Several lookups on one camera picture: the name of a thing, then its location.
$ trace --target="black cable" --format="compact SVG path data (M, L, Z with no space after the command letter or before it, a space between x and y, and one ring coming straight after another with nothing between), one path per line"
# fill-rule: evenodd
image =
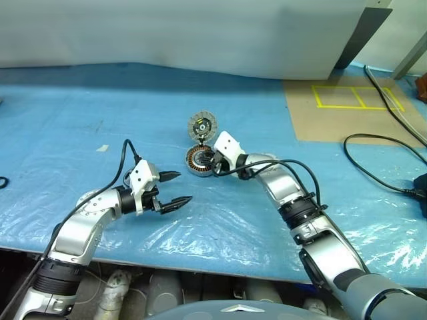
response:
M291 171L292 175L295 177L296 181L300 184L301 188L303 189L303 191L305 193L308 193L306 186L302 183L302 180L300 178L300 176L295 172L294 168L292 168L290 165L288 165L288 163L295 163L297 165L302 166L311 176L313 182L314 182L314 187L316 188L316 203L319 205L319 207L322 205L321 204L321 199L320 199L320 186L318 183L318 180L316 178L316 176L314 175L313 171L304 163L298 161L298 160L292 160L292 159L284 159L284 160L275 160L275 159L268 159L268 160L261 160L261 161L256 161L253 163L248 163L247 165L242 165L240 167L237 167L233 170L229 170L229 171L225 171L223 173L216 173L214 169L212 169L213 175L215 175L216 177L223 177L226 175L231 175L232 173L236 173L240 170L244 170L244 169L249 169L251 167L254 167L256 165L263 165L263 164L268 164L265 167L255 171L255 173L252 173L252 175L249 176L249 178L253 178L256 175L260 174L263 170L266 170L268 167L271 167L273 165L283 165L284 167L288 168L289 171Z
M49 254L53 242L55 242L56 237L58 236L62 226L64 226L64 224L67 222L67 220L80 208L82 208L89 200L93 199L94 197L98 196L99 194L103 193L105 190L111 188L114 183L117 182L117 180L119 179L120 175L121 175L121 171L123 170L123 166L125 164L125 156L126 156L126 147L127 145L130 146L132 153L133 153L133 157L135 159L135 164L137 163L138 159L141 159L140 156L136 153L135 147L133 147L132 142L129 139L126 139L123 142L123 147L121 149L121 158L120 158L120 164L119 164L119 169L117 170L117 173L115 174L115 177L113 178L113 180L108 183L104 188L100 189L99 191L95 192L93 195L89 196L88 198L86 198L85 200L83 200L79 205L77 205L73 210L71 210L66 216L65 218L62 220L62 222L60 224L58 224L58 226L54 229L51 239L48 242L46 249L44 250L43 254L40 256L40 260L38 260L38 262L35 264L35 266L32 268L32 270L30 271L30 273L28 274L28 276L25 278L25 280L22 282L22 284L19 286L18 290L16 291L16 293L13 295L12 299L8 302L6 308L4 308L4 310L1 312L0 314L0 320L4 320L6 314L9 312L10 308L12 307L12 305L14 304L14 302L16 301L16 299L18 298L18 296L20 296L20 294L23 292L23 290L25 290L28 285L30 284L30 282L33 280L34 274L37 272L38 268L40 267L41 262L47 257L47 255Z
M368 70L367 70L367 66L365 65L363 67L363 71L365 72L366 76L368 76L369 81L371 82L371 84L375 87L375 89L378 91L380 98L382 100L382 102L384 102L384 104L386 105L386 108L388 110L388 112L393 116L393 118L395 118L395 120L397 122L399 122L399 124L401 126L403 126L403 128L405 128L405 130L407 130L407 132L409 132L411 134L411 136L413 136L415 139L417 139L419 142L421 142L421 144L423 144L423 146L427 147L427 143L425 143L417 134L415 134L415 132L413 132L413 130L411 130L411 128L409 128L405 122L403 122L394 112L393 110L390 108L386 97L384 96L381 88L375 83L375 81L373 80L373 78L371 77L371 75L369 74Z
M395 187L393 185L389 185L388 183L386 183L383 180L377 178L371 172L369 172L368 170L366 170L365 168L363 168L361 165L359 165L356 162L356 160L354 160L353 157L349 154L348 149L347 149L347 143L348 143L348 141L350 139L353 139L353 138L377 138L377 139L385 139L385 140L393 141L395 143L399 143L399 144L405 146L406 148L408 148L410 151L413 152L413 154L415 154L422 162L424 162L427 165L427 159L426 158L424 158L421 154L419 154L419 152L417 152L417 150L415 150L414 148L412 148L410 145L406 144L405 142L403 142L401 140L397 140L395 138L386 137L386 136L383 136L383 135L372 135L370 133L355 133L353 135L349 135L344 140L344 153L346 154L348 160L350 160L350 162L353 163L359 170L361 170L362 172L364 172L365 174L367 174L368 176L370 176L371 178L373 178L373 180L377 181L381 185L383 185L383 186L385 186L385 187L387 187L387 188L389 188L391 190L398 191L398 192L401 192L401 193L405 193L405 194L408 194L408 195L415 195L413 189L402 189L402 188Z
M9 179L6 177L0 177L0 181L2 181L2 183L0 183L0 189L6 188L9 184Z

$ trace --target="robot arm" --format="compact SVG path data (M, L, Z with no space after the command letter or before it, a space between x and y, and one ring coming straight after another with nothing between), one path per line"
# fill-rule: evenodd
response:
M256 174L274 207L302 246L300 259L313 284L331 292L353 320L424 319L427 301L389 279L372 274L348 240L297 181L280 165L258 164L271 155L246 154L226 131L218 137L211 160L216 175L236 171L248 179Z
M35 313L58 317L69 314L104 228L127 213L136 211L140 215L143 210L154 210L164 214L184 206L191 197L179 197L167 204L157 200L156 183L179 175L175 171L158 172L153 164L141 159L129 175L130 189L108 189L77 210L59 231L14 320ZM95 192L84 194L77 204Z

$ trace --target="blue table surface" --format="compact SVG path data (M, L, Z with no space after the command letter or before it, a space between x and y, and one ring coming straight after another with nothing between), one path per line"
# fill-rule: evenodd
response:
M344 74L362 71L349 67ZM412 81L398 83L427 119ZM205 109L247 152L307 163L328 213L373 272L427 287L427 221L419 204L361 174L341 143L298 141L282 81L125 63L0 69L0 97L0 175L11 181L0 190L0 247L42 251L77 199L112 179L123 140L130 138L159 170L183 173L159 185L161 201L181 195L193 200L168 215L115 221L103 234L97 259L308 281L288 228L255 181L187 172L184 156L193 145L187 121ZM102 145L109 145L106 152L97 151ZM426 172L399 147L351 150L395 185L411 187ZM125 168L132 165L128 158Z

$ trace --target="gray cylinder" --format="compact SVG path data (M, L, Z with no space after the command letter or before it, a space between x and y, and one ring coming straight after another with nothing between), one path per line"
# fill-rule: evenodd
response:
M181 281L177 271L156 270L149 282L147 316L156 315L183 303Z
M247 300L282 303L282 299L271 281L248 279L245 294Z

